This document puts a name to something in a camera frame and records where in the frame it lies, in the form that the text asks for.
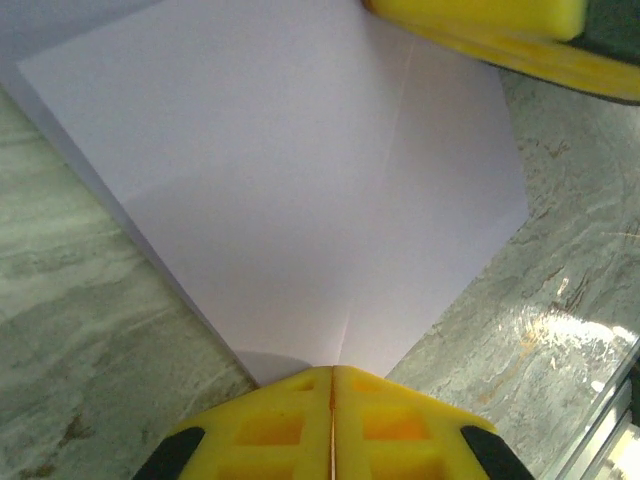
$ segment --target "yellow plastic object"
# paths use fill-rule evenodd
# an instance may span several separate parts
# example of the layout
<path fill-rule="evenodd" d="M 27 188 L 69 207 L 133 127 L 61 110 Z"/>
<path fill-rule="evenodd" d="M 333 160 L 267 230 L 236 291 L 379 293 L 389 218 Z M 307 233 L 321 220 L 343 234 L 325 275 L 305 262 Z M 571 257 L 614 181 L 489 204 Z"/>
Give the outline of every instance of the yellow plastic object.
<path fill-rule="evenodd" d="M 205 430 L 180 480 L 331 478 L 331 374 L 306 370 L 176 426 Z"/>
<path fill-rule="evenodd" d="M 178 425 L 134 480 L 532 480 L 488 421 L 353 367 Z"/>
<path fill-rule="evenodd" d="M 352 367 L 334 369 L 336 478 L 489 478 L 460 428 L 483 418 Z"/>
<path fill-rule="evenodd" d="M 364 0 L 373 13 L 461 53 L 628 102 L 638 66 L 562 42 L 584 29 L 587 0 Z"/>

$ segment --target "marble countertop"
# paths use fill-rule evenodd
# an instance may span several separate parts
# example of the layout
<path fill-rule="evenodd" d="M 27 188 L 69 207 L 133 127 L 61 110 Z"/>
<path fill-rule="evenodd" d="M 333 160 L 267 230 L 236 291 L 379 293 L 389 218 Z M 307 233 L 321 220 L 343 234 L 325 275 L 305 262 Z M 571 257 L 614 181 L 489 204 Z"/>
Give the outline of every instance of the marble countertop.
<path fill-rule="evenodd" d="M 640 333 L 640 109 L 503 74 L 531 218 L 389 378 L 493 421 L 536 476 Z M 0 92 L 0 478 L 127 479 L 253 388 Z"/>

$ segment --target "stack of paper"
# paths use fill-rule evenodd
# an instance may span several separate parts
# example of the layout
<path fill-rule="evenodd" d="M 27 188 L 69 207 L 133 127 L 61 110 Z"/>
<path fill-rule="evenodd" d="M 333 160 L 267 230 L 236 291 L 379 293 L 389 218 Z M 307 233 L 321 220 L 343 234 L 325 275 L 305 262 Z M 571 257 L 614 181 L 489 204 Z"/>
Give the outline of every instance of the stack of paper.
<path fill-rule="evenodd" d="M 0 80 L 260 383 L 388 373 L 527 216 L 496 72 L 357 0 L 53 3 Z"/>

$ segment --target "white paper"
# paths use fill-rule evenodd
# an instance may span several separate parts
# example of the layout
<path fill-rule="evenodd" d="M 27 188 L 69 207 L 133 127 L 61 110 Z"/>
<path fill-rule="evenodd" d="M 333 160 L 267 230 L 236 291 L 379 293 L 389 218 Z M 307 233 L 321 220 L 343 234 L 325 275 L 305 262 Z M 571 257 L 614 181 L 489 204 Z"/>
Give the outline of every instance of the white paper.
<path fill-rule="evenodd" d="M 385 375 L 527 215 L 496 72 L 357 0 L 166 0 L 18 65 L 260 383 Z"/>

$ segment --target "black plastic part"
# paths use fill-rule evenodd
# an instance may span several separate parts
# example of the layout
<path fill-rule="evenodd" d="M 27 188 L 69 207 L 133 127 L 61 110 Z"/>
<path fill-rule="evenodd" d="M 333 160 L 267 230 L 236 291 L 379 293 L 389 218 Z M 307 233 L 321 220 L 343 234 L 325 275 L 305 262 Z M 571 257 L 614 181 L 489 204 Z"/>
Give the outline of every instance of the black plastic part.
<path fill-rule="evenodd" d="M 574 48 L 640 67 L 640 0 L 589 0 Z"/>
<path fill-rule="evenodd" d="M 133 480 L 178 480 L 202 437 L 204 430 L 192 427 L 165 438 Z"/>
<path fill-rule="evenodd" d="M 533 475 L 498 435 L 475 426 L 462 427 L 460 432 L 491 480 L 533 480 Z"/>

